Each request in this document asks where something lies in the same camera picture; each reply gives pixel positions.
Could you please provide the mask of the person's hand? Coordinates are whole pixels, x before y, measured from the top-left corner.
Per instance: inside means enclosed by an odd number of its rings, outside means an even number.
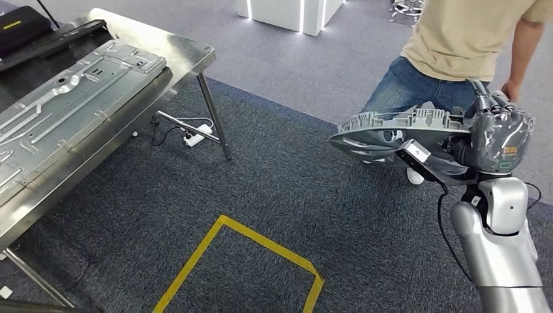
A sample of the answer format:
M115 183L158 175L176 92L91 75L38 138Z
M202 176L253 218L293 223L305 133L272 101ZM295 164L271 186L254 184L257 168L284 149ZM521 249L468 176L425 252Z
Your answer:
M520 98L522 82L513 78L507 79L502 85L501 91L511 102L517 102Z

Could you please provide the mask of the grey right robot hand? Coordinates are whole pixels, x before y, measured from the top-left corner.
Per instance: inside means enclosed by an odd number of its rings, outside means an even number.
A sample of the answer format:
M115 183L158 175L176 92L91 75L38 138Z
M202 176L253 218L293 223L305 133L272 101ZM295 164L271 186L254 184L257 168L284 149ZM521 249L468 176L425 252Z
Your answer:
M484 173L511 173L528 150L535 119L503 91L489 91L480 80L468 82L477 100L463 162Z

